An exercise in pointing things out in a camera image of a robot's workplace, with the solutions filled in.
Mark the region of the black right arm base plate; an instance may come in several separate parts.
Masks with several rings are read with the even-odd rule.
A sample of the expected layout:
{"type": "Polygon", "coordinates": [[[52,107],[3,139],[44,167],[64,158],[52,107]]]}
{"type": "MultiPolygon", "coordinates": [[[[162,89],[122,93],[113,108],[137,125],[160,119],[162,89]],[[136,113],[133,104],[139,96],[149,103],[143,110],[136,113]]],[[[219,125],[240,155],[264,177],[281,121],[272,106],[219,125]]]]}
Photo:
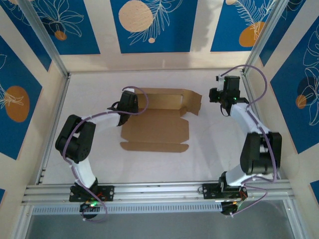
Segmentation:
{"type": "Polygon", "coordinates": [[[245,187],[226,186],[219,183],[207,183],[202,185],[204,199],[245,200],[248,193],[245,187]]]}

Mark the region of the blue wall panel dark circle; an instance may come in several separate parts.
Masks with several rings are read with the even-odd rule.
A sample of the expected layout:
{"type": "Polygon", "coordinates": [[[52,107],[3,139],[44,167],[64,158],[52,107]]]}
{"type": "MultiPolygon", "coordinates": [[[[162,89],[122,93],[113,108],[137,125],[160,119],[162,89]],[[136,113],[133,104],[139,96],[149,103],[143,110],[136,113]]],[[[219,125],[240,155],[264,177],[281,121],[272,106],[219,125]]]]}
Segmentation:
{"type": "Polygon", "coordinates": [[[319,21],[271,80],[298,153],[319,143],[319,21]]]}

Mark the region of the blue wall panel flower drawing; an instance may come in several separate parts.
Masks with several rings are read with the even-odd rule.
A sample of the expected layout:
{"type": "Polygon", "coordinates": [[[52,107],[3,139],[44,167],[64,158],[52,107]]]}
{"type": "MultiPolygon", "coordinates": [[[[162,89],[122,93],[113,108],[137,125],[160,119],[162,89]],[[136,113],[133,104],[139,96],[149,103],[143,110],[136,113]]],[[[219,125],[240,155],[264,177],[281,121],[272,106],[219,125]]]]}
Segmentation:
{"type": "Polygon", "coordinates": [[[33,0],[31,4],[59,54],[100,54],[84,0],[33,0]]]}

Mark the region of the narrow plain blue wall panel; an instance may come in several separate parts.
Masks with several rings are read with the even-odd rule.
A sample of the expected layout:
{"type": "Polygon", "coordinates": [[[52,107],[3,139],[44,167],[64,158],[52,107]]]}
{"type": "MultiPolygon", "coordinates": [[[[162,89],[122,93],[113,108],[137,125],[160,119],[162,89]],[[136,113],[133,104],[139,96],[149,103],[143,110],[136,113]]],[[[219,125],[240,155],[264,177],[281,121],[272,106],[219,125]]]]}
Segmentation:
{"type": "Polygon", "coordinates": [[[263,67],[266,66],[267,62],[294,21],[301,7],[304,5],[305,1],[306,0],[289,0],[287,2],[281,17],[279,18],[259,55],[263,67]]]}
{"type": "Polygon", "coordinates": [[[27,18],[23,14],[16,0],[0,0],[0,6],[4,9],[10,20],[28,43],[46,71],[49,71],[52,59],[38,39],[27,18]]]}

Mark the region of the wide aluminium base rail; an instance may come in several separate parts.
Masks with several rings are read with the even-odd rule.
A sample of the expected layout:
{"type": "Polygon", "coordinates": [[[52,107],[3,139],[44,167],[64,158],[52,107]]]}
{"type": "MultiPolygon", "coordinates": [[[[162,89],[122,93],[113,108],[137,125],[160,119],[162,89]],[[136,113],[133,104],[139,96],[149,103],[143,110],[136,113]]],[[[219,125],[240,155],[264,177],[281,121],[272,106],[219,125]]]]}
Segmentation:
{"type": "MultiPolygon", "coordinates": [[[[168,203],[193,202],[204,200],[202,185],[205,182],[170,183],[126,183],[115,184],[106,197],[112,203],[168,203]]],[[[69,184],[29,185],[26,187],[21,203],[23,205],[69,204],[69,184]]],[[[251,181],[246,183],[248,201],[254,201],[267,194],[265,200],[293,199],[294,193],[288,180],[275,183],[251,181]]]]}

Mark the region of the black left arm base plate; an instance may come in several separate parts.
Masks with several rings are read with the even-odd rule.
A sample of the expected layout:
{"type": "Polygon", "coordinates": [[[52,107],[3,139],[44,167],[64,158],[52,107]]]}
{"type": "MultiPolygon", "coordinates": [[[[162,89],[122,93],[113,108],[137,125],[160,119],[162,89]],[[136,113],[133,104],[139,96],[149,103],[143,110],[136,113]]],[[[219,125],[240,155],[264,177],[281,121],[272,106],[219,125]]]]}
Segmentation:
{"type": "MultiPolygon", "coordinates": [[[[90,190],[103,202],[111,202],[114,197],[114,186],[95,185],[90,190]]],[[[79,185],[70,187],[70,202],[87,202],[96,200],[87,190],[79,185]]]]}

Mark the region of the aluminium frame post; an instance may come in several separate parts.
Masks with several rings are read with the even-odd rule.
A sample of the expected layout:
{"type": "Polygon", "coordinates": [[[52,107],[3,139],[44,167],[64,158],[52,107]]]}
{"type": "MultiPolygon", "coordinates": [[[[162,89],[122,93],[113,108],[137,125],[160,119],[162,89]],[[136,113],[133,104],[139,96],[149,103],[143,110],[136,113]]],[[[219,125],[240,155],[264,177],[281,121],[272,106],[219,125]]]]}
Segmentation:
{"type": "Polygon", "coordinates": [[[247,65],[255,65],[256,61],[259,58],[259,55],[264,48],[268,38],[270,37],[274,27],[276,26],[278,20],[281,17],[282,12],[284,11],[289,0],[275,0],[274,7],[271,10],[264,27],[252,48],[252,51],[246,61],[247,65]]]}
{"type": "Polygon", "coordinates": [[[51,60],[55,63],[63,78],[68,80],[69,72],[32,4],[29,0],[17,0],[17,3],[51,60]]]}

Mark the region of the brown cardboard paper box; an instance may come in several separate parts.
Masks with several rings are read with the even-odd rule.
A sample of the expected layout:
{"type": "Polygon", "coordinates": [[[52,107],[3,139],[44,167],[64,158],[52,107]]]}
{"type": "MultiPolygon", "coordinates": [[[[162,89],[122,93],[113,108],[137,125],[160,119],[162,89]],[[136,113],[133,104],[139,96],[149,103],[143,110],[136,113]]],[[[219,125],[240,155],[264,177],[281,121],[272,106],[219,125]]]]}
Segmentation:
{"type": "Polygon", "coordinates": [[[140,115],[122,126],[120,143],[127,151],[182,153],[188,150],[186,113],[198,115],[202,96],[192,90],[142,88],[136,90],[140,115]]]}

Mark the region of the blue wall panel cream circle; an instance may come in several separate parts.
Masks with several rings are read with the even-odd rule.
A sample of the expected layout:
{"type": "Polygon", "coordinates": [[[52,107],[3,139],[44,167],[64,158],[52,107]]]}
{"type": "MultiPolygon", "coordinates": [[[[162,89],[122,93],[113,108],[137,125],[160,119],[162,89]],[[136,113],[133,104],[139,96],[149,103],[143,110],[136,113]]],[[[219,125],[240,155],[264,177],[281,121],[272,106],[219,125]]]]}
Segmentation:
{"type": "Polygon", "coordinates": [[[110,0],[120,52],[189,52],[198,0],[110,0]]]}

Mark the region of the aluminium table edge rail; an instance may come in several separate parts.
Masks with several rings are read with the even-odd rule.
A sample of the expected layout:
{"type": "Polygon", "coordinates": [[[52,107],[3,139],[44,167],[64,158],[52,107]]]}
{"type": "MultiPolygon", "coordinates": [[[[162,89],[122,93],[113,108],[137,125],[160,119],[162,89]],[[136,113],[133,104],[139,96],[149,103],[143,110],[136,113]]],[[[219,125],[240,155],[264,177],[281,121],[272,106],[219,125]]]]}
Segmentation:
{"type": "Polygon", "coordinates": [[[47,165],[47,162],[49,159],[51,148],[52,148],[52,145],[54,143],[54,137],[56,134],[58,122],[60,119],[60,115],[61,115],[62,108],[64,105],[65,97],[66,97],[67,90],[69,87],[70,78],[71,78],[71,75],[68,74],[67,78],[65,79],[65,82],[63,83],[63,85],[61,86],[61,89],[59,90],[59,95],[58,95],[59,97],[57,98],[57,102],[55,103],[54,108],[53,108],[54,109],[53,122],[48,127],[49,135],[46,137],[46,139],[44,141],[44,149],[42,150],[42,152],[40,154],[41,160],[39,163],[37,163],[36,174],[34,175],[34,179],[32,180],[34,185],[38,185],[38,184],[42,183],[41,182],[42,172],[45,171],[45,169],[46,169],[46,165],[47,165]]]}
{"type": "Polygon", "coordinates": [[[251,102],[243,108],[244,119],[249,128],[240,156],[240,166],[246,175],[256,177],[272,175],[273,179],[270,181],[275,182],[281,164],[282,136],[278,132],[271,132],[262,124],[258,118],[258,108],[254,106],[267,92],[267,79],[262,74],[265,87],[261,96],[256,98],[253,97],[251,84],[246,74],[243,74],[243,77],[251,102]]]}

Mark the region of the blue wall panel fern drawing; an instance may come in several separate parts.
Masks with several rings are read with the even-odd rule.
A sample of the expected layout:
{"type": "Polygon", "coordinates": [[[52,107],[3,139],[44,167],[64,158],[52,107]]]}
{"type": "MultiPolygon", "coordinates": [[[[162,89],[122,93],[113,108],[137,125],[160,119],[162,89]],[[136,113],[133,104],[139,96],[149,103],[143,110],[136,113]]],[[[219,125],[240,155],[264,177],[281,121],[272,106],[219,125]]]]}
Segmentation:
{"type": "Polygon", "coordinates": [[[277,0],[224,0],[211,52],[250,51],[277,0]]]}

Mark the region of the blue wall panel big orange circle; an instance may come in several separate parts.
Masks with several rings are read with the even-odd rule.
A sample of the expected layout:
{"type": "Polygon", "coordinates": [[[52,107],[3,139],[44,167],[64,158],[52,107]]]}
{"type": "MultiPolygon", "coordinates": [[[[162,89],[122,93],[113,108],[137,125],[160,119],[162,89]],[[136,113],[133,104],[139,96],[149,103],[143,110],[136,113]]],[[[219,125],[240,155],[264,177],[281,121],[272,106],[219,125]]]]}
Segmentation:
{"type": "Polygon", "coordinates": [[[41,84],[0,36],[0,153],[17,160],[41,84]]]}

